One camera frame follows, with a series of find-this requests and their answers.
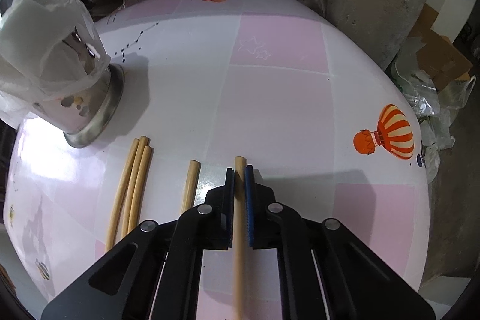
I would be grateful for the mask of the white plastic bag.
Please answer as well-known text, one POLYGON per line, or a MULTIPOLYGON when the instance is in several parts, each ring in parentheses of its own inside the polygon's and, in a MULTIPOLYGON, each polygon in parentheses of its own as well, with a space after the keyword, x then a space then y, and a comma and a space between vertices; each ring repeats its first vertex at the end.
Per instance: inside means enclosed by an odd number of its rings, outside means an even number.
POLYGON ((1 119, 94 85, 111 58, 80 0, 13 0, 1 18, 1 119))

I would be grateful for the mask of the cardboard box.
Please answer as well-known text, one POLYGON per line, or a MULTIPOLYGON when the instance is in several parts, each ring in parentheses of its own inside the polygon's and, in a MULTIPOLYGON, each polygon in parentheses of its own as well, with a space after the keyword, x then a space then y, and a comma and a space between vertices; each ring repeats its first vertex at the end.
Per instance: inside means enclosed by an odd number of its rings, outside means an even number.
POLYGON ((432 30, 438 15, 425 4, 408 37, 421 40, 423 46, 416 51, 418 66, 432 79, 437 90, 442 91, 450 82, 469 80, 472 64, 448 37, 432 30))

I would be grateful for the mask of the steel utensil holder cup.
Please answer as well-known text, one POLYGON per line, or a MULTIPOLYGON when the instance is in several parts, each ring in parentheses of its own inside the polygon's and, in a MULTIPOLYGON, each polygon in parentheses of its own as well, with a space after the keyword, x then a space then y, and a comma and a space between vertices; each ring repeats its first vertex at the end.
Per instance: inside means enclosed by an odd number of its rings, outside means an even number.
POLYGON ((90 145, 112 119, 122 97, 120 66, 75 28, 52 49, 53 63, 39 77, 42 96, 30 110, 60 129, 77 149, 90 145))

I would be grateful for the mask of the wooden chopstick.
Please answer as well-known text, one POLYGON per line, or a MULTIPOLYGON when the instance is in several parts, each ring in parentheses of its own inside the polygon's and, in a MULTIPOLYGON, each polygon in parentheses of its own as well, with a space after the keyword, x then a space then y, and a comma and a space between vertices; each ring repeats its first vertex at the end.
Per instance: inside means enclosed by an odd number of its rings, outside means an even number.
POLYGON ((194 206, 200 170, 201 163, 196 160, 191 160, 189 163, 187 176, 185 179, 184 192, 181 200, 181 214, 185 213, 186 210, 189 210, 194 206))
POLYGON ((245 265, 247 245, 247 212, 244 170, 247 160, 235 157, 233 211, 233 319, 245 317, 245 265))
POLYGON ((142 158, 140 161, 140 166, 137 172, 137 179, 133 189, 133 199, 131 204, 131 210, 128 220, 128 233, 131 232, 134 227, 137 226, 140 210, 142 206, 143 191, 145 188, 146 177, 148 175, 148 169, 151 163, 152 148, 151 146, 146 146, 142 152, 142 158))
POLYGON ((134 192, 137 183, 138 171, 143 156, 143 150, 148 146, 150 139, 147 136, 141 136, 137 144, 137 149, 133 156, 133 166, 128 180, 128 188, 124 204, 124 216, 121 227, 121 237, 124 238, 130 232, 129 223, 133 215, 134 192))
POLYGON ((139 140, 137 138, 133 139, 128 156, 126 158, 124 168, 122 170, 120 181, 117 186, 115 193, 115 199, 112 206, 112 212, 109 219, 109 224, 106 231, 106 242, 105 242, 105 252, 108 252, 115 245, 116 232, 118 228, 118 223, 120 219, 120 213, 122 210, 123 199, 125 197, 125 192, 128 188, 128 182, 130 175, 133 169, 134 158, 137 153, 137 147, 139 145, 139 140))

